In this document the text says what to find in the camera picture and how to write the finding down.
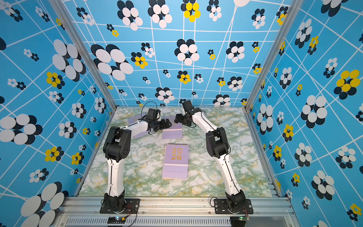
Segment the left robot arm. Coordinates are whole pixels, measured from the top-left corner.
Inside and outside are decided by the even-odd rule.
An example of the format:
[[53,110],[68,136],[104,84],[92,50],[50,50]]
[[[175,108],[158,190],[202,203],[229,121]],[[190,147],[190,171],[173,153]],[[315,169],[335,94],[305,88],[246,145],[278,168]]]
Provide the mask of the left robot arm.
[[132,137],[144,132],[157,132],[168,129],[172,123],[168,119],[159,119],[161,111],[149,109],[137,121],[122,127],[113,126],[106,137],[103,152],[108,163],[108,186],[101,202],[101,213],[121,213],[128,208],[125,200],[123,171],[130,153]]

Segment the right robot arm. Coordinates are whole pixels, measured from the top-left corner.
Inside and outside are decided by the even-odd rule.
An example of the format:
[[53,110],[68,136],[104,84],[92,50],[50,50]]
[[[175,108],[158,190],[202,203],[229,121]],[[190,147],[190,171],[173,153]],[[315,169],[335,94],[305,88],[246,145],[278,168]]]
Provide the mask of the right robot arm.
[[206,136],[206,149],[214,158],[220,169],[225,185],[226,201],[232,213],[247,211],[247,199],[241,189],[230,163],[230,145],[223,127],[215,126],[207,119],[205,112],[194,107],[190,100],[182,103],[184,113],[175,116],[175,123],[182,123],[188,127],[195,124],[203,130]]

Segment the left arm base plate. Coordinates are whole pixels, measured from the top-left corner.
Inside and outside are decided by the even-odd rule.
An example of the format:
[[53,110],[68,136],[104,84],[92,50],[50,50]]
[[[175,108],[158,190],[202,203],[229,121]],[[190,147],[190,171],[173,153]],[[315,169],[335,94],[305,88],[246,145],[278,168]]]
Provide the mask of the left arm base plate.
[[141,199],[119,199],[118,201],[102,200],[101,214],[137,214]]

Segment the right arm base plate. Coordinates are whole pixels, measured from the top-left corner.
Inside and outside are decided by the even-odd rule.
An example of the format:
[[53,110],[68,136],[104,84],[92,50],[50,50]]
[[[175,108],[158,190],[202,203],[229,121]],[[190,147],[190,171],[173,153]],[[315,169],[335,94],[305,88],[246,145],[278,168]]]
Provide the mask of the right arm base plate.
[[211,201],[211,205],[215,210],[216,214],[238,214],[238,215],[251,215],[254,213],[251,200],[246,199],[242,203],[232,203],[227,199],[214,198]]

